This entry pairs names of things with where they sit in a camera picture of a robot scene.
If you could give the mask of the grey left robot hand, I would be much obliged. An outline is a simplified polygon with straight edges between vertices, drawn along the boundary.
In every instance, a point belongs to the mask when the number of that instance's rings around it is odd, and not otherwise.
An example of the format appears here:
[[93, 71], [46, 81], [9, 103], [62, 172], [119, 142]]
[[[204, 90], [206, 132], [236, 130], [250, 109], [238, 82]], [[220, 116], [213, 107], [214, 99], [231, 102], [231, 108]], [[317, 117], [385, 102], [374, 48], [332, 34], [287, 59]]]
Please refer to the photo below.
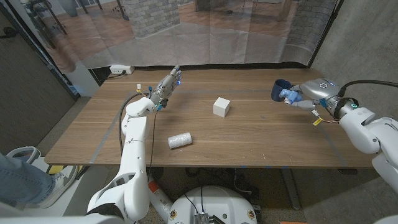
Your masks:
[[158, 82], [155, 90], [151, 93], [150, 100], [156, 107], [162, 105], [167, 106], [167, 100], [173, 93], [174, 89], [181, 84], [180, 65], [174, 66], [171, 72]]

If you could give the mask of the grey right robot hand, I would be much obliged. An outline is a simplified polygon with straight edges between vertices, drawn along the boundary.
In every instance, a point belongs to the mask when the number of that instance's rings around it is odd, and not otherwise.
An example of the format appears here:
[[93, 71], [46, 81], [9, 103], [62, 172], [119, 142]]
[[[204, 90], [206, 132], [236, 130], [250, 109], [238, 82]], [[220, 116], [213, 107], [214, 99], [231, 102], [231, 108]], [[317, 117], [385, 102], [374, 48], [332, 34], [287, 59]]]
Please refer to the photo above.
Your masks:
[[323, 106], [332, 117], [339, 119], [339, 112], [335, 112], [340, 101], [339, 90], [340, 87], [332, 81], [317, 78], [283, 89], [279, 96], [284, 98], [284, 103], [305, 111], [314, 111], [318, 105]]

